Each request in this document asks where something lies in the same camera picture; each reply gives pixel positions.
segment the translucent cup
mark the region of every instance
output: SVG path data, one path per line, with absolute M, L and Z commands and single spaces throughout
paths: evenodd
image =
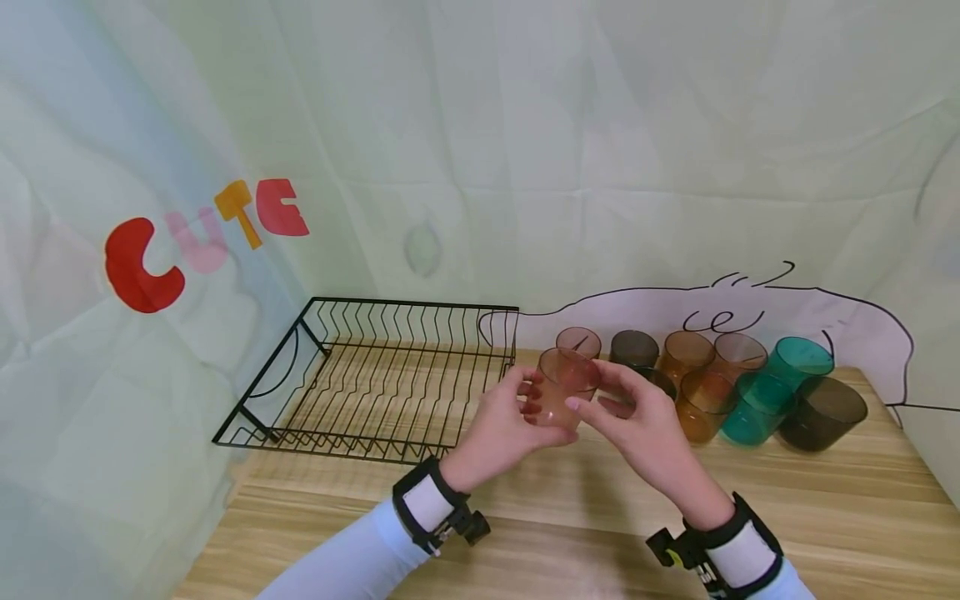
M 797 406 L 786 383 L 764 372 L 745 372 L 733 386 L 736 408 L 723 423 L 723 434 L 740 445 L 761 445 Z
M 580 417 L 564 402 L 571 396 L 587 401 L 593 399 L 593 393 L 600 385 L 600 370 L 576 350 L 551 348 L 540 355 L 537 371 L 543 374 L 543 381 L 537 385 L 540 397 L 527 400 L 542 407 L 535 415 L 536 424 L 573 431 L 580 424 Z
M 642 331 L 620 331 L 610 344 L 610 362 L 634 367 L 653 367 L 660 358 L 660 346 Z
M 785 442 L 820 452 L 867 418 L 867 403 L 854 388 L 829 377 L 810 377 L 797 390 L 797 410 L 780 426 Z
M 592 360 L 600 356 L 600 336 L 586 327 L 568 327 L 557 334 L 557 348 L 570 348 Z
M 713 439 L 736 406 L 733 383 L 722 373 L 700 369 L 684 375 L 677 397 L 677 419 L 691 444 Z
M 715 355 L 710 368 L 726 374 L 731 380 L 744 372 L 758 371 L 767 364 L 763 344 L 742 333 L 724 333 L 713 340 Z
M 684 375 L 713 362 L 713 342 L 695 331 L 674 331 L 663 342 L 660 370 L 680 386 Z
M 796 391 L 809 377 L 830 374 L 833 356 L 826 348 L 806 338 L 783 338 L 774 347 L 764 371 Z

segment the dish rack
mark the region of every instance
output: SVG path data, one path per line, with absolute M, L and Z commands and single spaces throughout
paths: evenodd
M 514 364 L 518 316 L 515 306 L 313 298 L 213 442 L 402 464 L 443 456 Z

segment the person's right hand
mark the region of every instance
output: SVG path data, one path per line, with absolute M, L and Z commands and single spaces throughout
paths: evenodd
M 628 367 L 593 362 L 600 370 L 600 389 L 636 408 L 631 414 L 629 407 L 604 397 L 598 402 L 570 397 L 566 405 L 610 440 L 636 474 L 676 504 L 691 525 L 707 531 L 730 520 L 732 500 L 694 456 L 673 400 Z

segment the finger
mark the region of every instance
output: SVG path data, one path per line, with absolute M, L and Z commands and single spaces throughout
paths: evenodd
M 516 401 L 516 407 L 521 415 L 536 415 L 543 410 L 543 407 L 536 402 L 524 402 L 522 400 Z
M 599 397 L 597 401 L 600 402 L 600 405 L 607 410 L 608 413 L 617 417 L 618 419 L 629 419 L 630 416 L 636 411 L 636 404 L 632 402 L 621 402 L 609 397 Z
M 629 431 L 630 425 L 628 422 L 611 415 L 599 404 L 571 396 L 566 399 L 566 407 L 577 413 L 587 425 L 599 431 L 600 435 L 613 442 L 614 445 L 623 442 L 626 432 Z
M 577 441 L 577 432 L 563 427 L 534 427 L 530 431 L 534 448 L 550 448 L 573 444 Z
M 507 374 L 503 376 L 503 379 L 500 380 L 500 385 L 506 385 L 513 389 L 517 389 L 524 381 L 533 381 L 536 374 L 537 370 L 532 367 L 521 367 L 520 365 L 515 365 L 510 367 L 510 370 L 507 371 Z
M 543 392 L 540 391 L 540 388 L 535 387 L 532 383 L 527 383 L 524 381 L 520 384 L 520 387 L 516 388 L 517 396 L 527 396 L 528 399 L 536 400 L 540 396 L 543 396 Z
M 645 398 L 662 393 L 662 390 L 630 367 L 594 360 L 600 370 L 600 389 L 614 396 L 627 396 L 637 404 Z

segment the white wrist band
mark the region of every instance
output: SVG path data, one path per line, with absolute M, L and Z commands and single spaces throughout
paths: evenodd
M 453 507 L 440 493 L 437 484 L 433 482 L 433 477 L 424 477 L 420 480 L 412 490 L 403 495 L 403 503 L 426 532 L 440 527 L 440 524 L 453 513 Z

